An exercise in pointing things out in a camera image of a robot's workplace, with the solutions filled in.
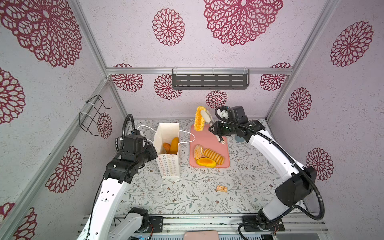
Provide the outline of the yellow orange oval bread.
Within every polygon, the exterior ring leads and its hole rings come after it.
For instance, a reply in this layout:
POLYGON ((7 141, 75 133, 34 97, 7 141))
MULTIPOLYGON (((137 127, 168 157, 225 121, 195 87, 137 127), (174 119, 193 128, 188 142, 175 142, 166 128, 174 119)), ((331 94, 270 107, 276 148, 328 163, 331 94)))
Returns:
POLYGON ((217 163, 210 158, 200 158, 196 160, 198 166, 207 167, 207 168, 215 168, 217 163))

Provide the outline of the ridged long golden bread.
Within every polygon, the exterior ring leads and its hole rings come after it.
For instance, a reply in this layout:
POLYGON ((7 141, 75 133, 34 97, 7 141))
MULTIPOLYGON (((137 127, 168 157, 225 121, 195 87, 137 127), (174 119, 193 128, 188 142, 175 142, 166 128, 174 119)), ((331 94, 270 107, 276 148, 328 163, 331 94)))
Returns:
POLYGON ((225 158, 222 155, 211 149, 205 149, 204 156, 215 161, 217 165, 223 165, 225 161, 225 158))

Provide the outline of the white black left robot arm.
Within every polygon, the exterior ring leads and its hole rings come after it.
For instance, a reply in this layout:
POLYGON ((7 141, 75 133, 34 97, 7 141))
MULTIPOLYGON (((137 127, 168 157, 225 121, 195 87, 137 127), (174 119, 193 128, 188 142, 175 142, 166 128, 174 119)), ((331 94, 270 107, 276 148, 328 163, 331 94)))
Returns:
POLYGON ((94 199, 92 213, 77 237, 78 240, 128 240, 136 232, 148 230, 149 214, 132 208, 120 224, 110 230, 121 198, 139 168, 158 157, 151 143, 123 144, 113 160, 107 164, 103 180, 94 199))

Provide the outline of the white printed paper bag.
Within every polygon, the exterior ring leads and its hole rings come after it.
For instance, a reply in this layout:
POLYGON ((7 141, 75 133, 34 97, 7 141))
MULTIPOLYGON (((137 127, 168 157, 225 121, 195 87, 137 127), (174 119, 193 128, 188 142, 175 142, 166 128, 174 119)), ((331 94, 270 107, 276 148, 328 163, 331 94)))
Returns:
MULTIPOLYGON (((149 126, 141 125, 139 128, 148 128, 149 126)), ((153 145, 157 151, 158 157, 156 162, 162 178, 179 178, 181 176, 180 167, 180 151, 181 145, 186 145, 195 141, 194 134, 180 129, 179 123, 160 123, 155 132, 153 145), (181 142, 180 135, 182 133, 190 135, 191 141, 181 142)))

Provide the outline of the triangular sandwich bread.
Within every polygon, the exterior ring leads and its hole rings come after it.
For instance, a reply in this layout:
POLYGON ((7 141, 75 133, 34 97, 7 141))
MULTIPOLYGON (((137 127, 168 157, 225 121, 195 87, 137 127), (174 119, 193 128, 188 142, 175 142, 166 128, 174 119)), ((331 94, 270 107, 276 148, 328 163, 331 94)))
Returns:
POLYGON ((165 149, 167 154, 170 154, 171 152, 171 145, 168 143, 163 143, 163 148, 165 149))

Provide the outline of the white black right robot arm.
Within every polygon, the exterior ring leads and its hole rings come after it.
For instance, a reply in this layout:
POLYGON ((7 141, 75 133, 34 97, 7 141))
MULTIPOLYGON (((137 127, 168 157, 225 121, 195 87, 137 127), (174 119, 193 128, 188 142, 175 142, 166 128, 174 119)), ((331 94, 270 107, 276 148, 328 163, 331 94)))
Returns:
POLYGON ((276 224, 294 209, 300 210, 316 221, 324 218, 325 203, 315 185, 316 170, 313 167, 305 167, 293 159, 273 140, 265 126, 259 121, 254 120, 244 124, 227 121, 210 122, 209 132, 216 135, 221 142, 224 140, 223 137, 232 135, 243 138, 264 155, 283 181, 275 190, 276 196, 259 210, 254 220, 244 220, 239 225, 240 229, 250 227, 257 231, 275 230, 276 224), (298 205, 299 201, 311 193, 316 195, 319 203, 320 210, 317 215, 309 213, 298 205))

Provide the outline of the yellow corn-shaped bread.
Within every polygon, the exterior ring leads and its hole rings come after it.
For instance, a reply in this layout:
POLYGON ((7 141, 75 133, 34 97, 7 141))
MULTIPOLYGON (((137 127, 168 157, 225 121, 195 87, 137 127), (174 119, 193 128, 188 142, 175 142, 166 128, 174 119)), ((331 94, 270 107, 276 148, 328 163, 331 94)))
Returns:
POLYGON ((206 124, 205 119, 203 118, 201 111, 205 112, 206 108, 199 106, 197 108, 196 114, 195 114, 195 123, 194 123, 194 130, 197 132, 200 132, 204 129, 204 126, 206 124))

